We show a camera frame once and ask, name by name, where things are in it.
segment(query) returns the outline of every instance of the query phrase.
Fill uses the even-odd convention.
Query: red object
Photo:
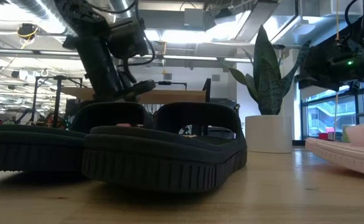
[[[319,133],[319,139],[328,140],[329,134],[328,133]]]

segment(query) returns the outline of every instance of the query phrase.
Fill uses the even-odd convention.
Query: desk
[[[0,223],[364,223],[364,175],[305,149],[249,152],[218,190],[193,195],[0,172]]]

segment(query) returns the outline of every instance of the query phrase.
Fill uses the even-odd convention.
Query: table surface
[[[0,223],[364,223],[364,175],[305,149],[249,152],[219,189],[192,195],[0,172]]]

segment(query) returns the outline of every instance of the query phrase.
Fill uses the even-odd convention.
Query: snake plant
[[[281,78],[276,52],[265,29],[261,26],[256,38],[254,61],[252,61],[252,56],[244,50],[253,64],[253,77],[249,74],[244,76],[239,70],[229,68],[233,77],[247,87],[251,97],[258,103],[262,115],[280,113],[282,99],[291,87],[296,70],[309,52],[310,42],[309,40],[301,47],[294,67],[285,77]]]

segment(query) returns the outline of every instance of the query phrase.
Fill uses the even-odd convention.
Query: white pot
[[[251,152],[291,153],[291,117],[248,116],[245,118],[245,139]]]

